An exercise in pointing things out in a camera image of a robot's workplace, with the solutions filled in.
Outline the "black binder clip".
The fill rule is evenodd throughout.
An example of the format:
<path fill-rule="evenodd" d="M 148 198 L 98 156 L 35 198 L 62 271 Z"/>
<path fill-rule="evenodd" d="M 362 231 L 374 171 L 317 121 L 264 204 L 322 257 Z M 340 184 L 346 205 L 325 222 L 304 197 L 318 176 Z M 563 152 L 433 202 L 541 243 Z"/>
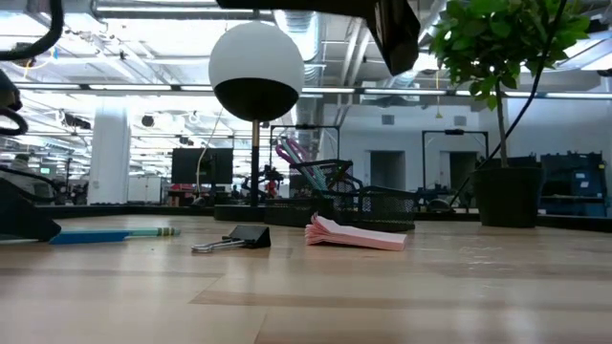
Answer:
<path fill-rule="evenodd" d="M 215 243 L 195 245 L 194 253 L 208 253 L 230 248 L 267 248 L 272 246 L 270 228 L 268 226 L 237 226 L 230 234 L 223 236 Z"/>

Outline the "blue machine cabinet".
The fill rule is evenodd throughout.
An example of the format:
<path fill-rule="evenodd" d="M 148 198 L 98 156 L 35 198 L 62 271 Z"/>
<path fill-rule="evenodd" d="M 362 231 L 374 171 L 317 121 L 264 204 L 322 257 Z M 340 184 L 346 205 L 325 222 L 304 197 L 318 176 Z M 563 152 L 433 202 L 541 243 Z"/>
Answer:
<path fill-rule="evenodd" d="M 606 217 L 608 191 L 602 153 L 547 154 L 540 157 L 545 183 L 540 208 L 549 215 Z"/>

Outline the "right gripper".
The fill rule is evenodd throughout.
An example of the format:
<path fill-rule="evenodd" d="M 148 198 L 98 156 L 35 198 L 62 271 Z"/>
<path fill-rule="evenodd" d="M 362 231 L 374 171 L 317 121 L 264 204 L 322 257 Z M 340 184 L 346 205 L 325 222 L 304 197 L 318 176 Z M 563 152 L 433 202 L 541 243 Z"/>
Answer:
<path fill-rule="evenodd" d="M 407 0 L 215 0 L 222 9 L 317 11 L 359 17 L 389 73 L 411 70 L 419 56 L 419 19 Z"/>

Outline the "pink sticky note pad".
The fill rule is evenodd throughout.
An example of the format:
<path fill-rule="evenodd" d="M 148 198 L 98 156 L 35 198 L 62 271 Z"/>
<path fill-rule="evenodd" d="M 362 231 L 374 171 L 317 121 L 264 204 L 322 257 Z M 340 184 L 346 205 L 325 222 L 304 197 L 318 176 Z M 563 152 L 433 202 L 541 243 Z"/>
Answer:
<path fill-rule="evenodd" d="M 367 247 L 380 250 L 402 251 L 407 243 L 405 234 L 395 234 L 339 225 L 317 213 L 305 226 L 305 241 L 309 246 L 333 244 Z"/>

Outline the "blue eraser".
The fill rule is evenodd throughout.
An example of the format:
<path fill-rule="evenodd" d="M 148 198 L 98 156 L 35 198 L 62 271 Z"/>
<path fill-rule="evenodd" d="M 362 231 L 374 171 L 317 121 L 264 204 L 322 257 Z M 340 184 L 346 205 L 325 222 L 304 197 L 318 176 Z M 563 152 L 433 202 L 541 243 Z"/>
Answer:
<path fill-rule="evenodd" d="M 130 235 L 129 231 L 70 231 L 61 232 L 51 241 L 51 245 L 78 245 L 122 242 Z"/>

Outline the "purple handled scissors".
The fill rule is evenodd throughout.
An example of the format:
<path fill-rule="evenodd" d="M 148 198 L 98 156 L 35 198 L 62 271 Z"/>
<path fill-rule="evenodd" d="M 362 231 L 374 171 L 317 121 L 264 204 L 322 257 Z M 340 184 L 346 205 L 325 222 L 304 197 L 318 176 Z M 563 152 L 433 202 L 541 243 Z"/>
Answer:
<path fill-rule="evenodd" d="M 310 162 L 309 153 L 296 140 L 291 138 L 279 139 L 275 152 L 288 164 Z"/>

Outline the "silver ventilation duct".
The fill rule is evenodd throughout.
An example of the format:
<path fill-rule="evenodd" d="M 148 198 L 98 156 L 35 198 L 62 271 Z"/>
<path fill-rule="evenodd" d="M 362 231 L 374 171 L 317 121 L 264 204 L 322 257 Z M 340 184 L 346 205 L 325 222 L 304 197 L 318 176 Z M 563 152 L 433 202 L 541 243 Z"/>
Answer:
<path fill-rule="evenodd" d="M 297 45 L 304 61 L 304 85 L 316 87 L 320 84 L 320 16 L 315 11 L 275 11 L 277 26 L 289 35 Z M 317 122 L 315 97 L 301 97 L 295 107 L 296 125 L 314 125 Z"/>

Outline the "white pillar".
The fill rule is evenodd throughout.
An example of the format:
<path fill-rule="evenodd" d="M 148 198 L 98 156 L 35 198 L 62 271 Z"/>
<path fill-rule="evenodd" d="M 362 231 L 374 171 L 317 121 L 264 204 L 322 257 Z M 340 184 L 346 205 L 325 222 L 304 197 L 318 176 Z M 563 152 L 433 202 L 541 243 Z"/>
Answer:
<path fill-rule="evenodd" d="M 100 104 L 93 128 L 88 204 L 127 202 L 130 144 L 127 109 L 117 104 Z"/>

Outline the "green potted plant black pot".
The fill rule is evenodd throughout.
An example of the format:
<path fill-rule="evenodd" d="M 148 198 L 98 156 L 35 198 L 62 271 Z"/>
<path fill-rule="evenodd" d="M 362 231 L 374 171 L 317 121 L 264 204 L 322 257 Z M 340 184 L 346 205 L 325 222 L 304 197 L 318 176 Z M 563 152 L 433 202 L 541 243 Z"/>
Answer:
<path fill-rule="evenodd" d="M 429 46 L 454 87 L 496 115 L 499 163 L 489 160 L 470 175 L 484 226 L 532 228 L 536 224 L 544 172 L 513 166 L 508 156 L 504 96 L 517 90 L 520 74 L 533 79 L 534 101 L 543 72 L 567 59 L 567 49 L 587 38 L 588 17 L 572 0 L 448 0 Z"/>

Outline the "white globe lamp black base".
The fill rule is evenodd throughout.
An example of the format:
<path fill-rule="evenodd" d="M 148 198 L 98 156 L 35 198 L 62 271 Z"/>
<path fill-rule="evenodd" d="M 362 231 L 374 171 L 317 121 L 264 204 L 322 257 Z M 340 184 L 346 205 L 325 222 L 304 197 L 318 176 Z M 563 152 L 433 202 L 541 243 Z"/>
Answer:
<path fill-rule="evenodd" d="M 293 39 L 276 26 L 261 22 L 225 32 L 208 63 L 212 91 L 231 115 L 251 124 L 251 191 L 248 205 L 217 205 L 219 221 L 261 222 L 258 172 L 260 124 L 290 112 L 304 86 L 304 61 Z"/>

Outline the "black gantry frame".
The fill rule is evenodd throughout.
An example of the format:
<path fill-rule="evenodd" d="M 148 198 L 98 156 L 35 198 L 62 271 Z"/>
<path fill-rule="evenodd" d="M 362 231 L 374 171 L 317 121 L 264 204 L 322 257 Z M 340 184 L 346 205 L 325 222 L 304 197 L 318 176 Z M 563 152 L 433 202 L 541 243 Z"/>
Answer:
<path fill-rule="evenodd" d="M 485 147 L 485 155 L 490 154 L 490 142 L 489 142 L 489 133 L 486 131 L 472 131 L 472 130 L 464 130 L 464 129 L 445 129 L 445 130 L 423 130 L 421 132 L 421 155 L 422 155 L 422 188 L 427 189 L 427 181 L 426 181 L 426 135 L 427 134 L 442 134 L 445 136 L 464 136 L 464 135 L 481 135 L 484 138 L 484 143 L 481 144 Z"/>

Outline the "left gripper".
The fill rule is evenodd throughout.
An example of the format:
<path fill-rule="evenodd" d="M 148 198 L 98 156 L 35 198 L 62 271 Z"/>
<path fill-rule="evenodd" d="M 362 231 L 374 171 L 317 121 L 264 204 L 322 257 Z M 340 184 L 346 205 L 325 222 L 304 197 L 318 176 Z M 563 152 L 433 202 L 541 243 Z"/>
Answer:
<path fill-rule="evenodd" d="M 15 112 L 22 108 L 20 91 L 2 70 L 0 107 L 7 107 Z M 60 231 L 60 225 L 19 195 L 8 182 L 0 180 L 0 236 L 49 242 Z"/>

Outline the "black background monitor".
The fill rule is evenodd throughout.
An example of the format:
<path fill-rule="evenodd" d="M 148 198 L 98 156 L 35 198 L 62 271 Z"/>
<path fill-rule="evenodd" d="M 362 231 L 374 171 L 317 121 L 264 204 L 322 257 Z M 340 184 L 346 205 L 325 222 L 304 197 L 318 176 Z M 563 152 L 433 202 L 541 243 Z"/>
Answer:
<path fill-rule="evenodd" d="M 175 148 L 172 151 L 172 183 L 230 184 L 232 179 L 232 148 Z"/>

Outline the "black mesh desk organizer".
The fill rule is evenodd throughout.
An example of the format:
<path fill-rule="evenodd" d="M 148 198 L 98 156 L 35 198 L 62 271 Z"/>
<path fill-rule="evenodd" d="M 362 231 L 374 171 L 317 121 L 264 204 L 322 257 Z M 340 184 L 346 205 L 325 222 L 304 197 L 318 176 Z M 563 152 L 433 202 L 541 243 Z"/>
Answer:
<path fill-rule="evenodd" d="M 405 232 L 415 228 L 418 195 L 380 186 L 367 186 L 353 176 L 353 163 L 343 160 L 307 162 L 324 175 L 326 190 L 315 190 L 291 166 L 290 196 L 268 200 L 264 222 L 270 225 L 301 227 L 314 214 L 344 226 L 382 232 Z"/>

